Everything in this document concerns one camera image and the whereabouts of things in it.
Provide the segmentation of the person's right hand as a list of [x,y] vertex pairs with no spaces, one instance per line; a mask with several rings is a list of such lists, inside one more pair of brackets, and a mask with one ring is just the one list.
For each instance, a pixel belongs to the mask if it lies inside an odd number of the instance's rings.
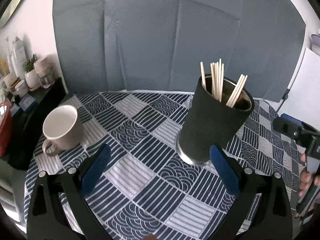
[[[303,153],[301,155],[301,161],[306,162],[306,154]],[[310,186],[310,182],[312,182],[311,179],[312,175],[306,171],[306,168],[300,173],[300,184],[299,184],[299,197],[301,197],[306,190],[308,190]],[[314,179],[314,184],[316,186],[319,186],[319,176],[316,176]]]

